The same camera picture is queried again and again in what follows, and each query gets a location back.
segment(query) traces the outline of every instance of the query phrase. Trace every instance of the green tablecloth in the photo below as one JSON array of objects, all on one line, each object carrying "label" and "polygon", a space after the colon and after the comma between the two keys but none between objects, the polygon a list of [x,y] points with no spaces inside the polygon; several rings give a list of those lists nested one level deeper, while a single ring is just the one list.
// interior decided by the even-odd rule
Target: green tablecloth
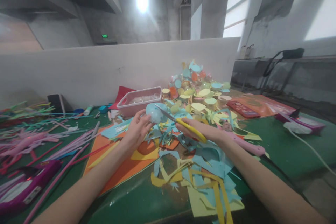
[{"label": "green tablecloth", "polygon": [[[97,113],[96,111],[97,109],[95,109],[91,114],[95,115]],[[336,126],[323,120],[316,118],[313,119],[325,123],[327,125],[326,128],[322,131],[321,136],[304,135],[302,138],[309,142],[320,153],[326,163],[329,165],[335,164],[336,142],[334,138]],[[94,128],[98,120],[101,121],[101,126],[109,124],[107,115],[101,115],[99,119],[94,119],[93,117],[81,118],[78,120],[78,125],[80,129],[91,129]],[[76,120],[72,119],[67,124],[74,126],[76,124]],[[282,126],[282,123],[275,120],[273,117],[247,120],[241,122],[240,125],[242,127],[245,126],[244,129],[261,136],[263,141],[260,142],[260,144],[265,147],[266,151],[270,154],[271,159],[293,180],[297,180],[307,174],[312,174],[318,169],[323,169],[323,165],[315,154],[300,140],[293,137]],[[52,133],[62,131],[64,131],[64,129],[59,127]],[[58,149],[80,135],[81,133],[72,134],[66,139],[61,139],[63,144],[60,145]],[[54,145],[55,143],[47,143],[38,147],[36,149],[37,156],[43,154]],[[81,156],[89,153],[91,146],[89,146]],[[12,168],[25,165],[30,162],[30,160],[29,155],[25,155]],[[279,175],[279,173],[270,165],[266,164],[264,161],[261,162]],[[84,166],[85,161],[72,166],[65,172],[62,179],[47,196],[44,204],[35,216],[46,209],[81,177]],[[164,186],[162,188],[153,186],[150,178],[152,170],[153,166],[148,167],[132,179],[96,199],[81,222],[145,223],[154,222],[176,215],[183,217],[185,216],[185,213],[191,215],[187,190],[185,188],[179,188],[180,192],[178,193],[176,191],[173,192],[171,186]],[[237,176],[241,177],[240,173],[236,169],[233,169],[233,172]],[[237,184],[236,190],[244,201],[245,197],[251,195],[251,191],[244,180],[239,180],[233,175],[230,175],[230,177]],[[1,183],[5,181],[7,181],[6,178],[1,179]],[[6,220],[5,222],[22,223],[32,210],[33,206],[34,204],[23,213]]]}]

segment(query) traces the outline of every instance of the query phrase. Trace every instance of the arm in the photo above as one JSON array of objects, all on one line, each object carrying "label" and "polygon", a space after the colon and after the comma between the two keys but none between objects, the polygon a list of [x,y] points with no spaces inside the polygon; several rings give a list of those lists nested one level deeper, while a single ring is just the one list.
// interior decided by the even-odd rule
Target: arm
[{"label": "arm", "polygon": [[[231,159],[254,194],[280,223],[328,223],[312,206],[286,183],[236,144],[224,131],[187,118],[184,122],[214,141]],[[177,124],[187,135],[195,135]]]},{"label": "arm", "polygon": [[69,190],[50,205],[34,220],[38,223],[78,223],[105,184],[127,157],[133,154],[153,127],[151,116],[146,110],[139,111],[129,125],[126,136],[86,176],[78,180]]}]

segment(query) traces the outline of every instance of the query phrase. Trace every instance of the forearm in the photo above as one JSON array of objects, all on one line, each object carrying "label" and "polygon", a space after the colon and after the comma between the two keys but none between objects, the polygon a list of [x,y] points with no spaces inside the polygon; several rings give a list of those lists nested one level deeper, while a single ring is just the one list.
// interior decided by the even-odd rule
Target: forearm
[{"label": "forearm", "polygon": [[38,216],[33,223],[78,223],[120,164],[131,155],[132,150],[125,144],[126,142],[122,141],[87,175],[77,181]]},{"label": "forearm", "polygon": [[280,223],[327,223],[299,194],[222,133],[216,143]]}]

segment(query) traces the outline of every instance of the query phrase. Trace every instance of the pink plastic box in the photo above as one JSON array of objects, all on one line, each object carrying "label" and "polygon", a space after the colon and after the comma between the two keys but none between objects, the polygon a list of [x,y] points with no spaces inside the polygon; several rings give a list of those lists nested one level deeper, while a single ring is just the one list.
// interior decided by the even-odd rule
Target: pink plastic box
[{"label": "pink plastic box", "polygon": [[[154,95],[155,93],[159,94],[160,97],[153,100],[130,104],[130,102],[132,102],[134,98],[142,96],[151,96]],[[133,117],[138,111],[145,109],[147,107],[147,104],[157,102],[161,103],[162,102],[161,98],[162,98],[161,87],[152,87],[148,89],[132,91],[128,92],[123,97],[123,99],[121,99],[121,101],[117,105],[117,108],[124,114],[125,117]]]}]

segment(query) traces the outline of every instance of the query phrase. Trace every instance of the scissors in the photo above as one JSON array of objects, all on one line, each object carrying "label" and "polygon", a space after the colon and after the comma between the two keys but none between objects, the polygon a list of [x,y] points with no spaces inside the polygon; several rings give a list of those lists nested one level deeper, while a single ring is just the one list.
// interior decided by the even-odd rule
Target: scissors
[{"label": "scissors", "polygon": [[161,112],[162,112],[165,116],[167,116],[170,120],[172,120],[174,123],[179,123],[179,124],[183,125],[184,127],[186,127],[188,130],[190,130],[191,132],[195,133],[196,136],[197,136],[197,138],[198,138],[201,142],[203,142],[203,143],[206,143],[206,142],[207,142],[207,139],[205,138],[205,136],[204,136],[201,132],[199,132],[197,129],[195,129],[193,126],[190,126],[189,124],[183,122],[183,121],[181,120],[181,118],[177,118],[177,119],[175,119],[172,115],[170,115],[169,113],[167,113],[166,111],[164,111],[164,110],[163,110],[162,108],[160,108],[158,105],[156,105],[156,104],[154,104],[154,105],[155,105],[156,107],[158,107],[158,108],[161,110]]}]

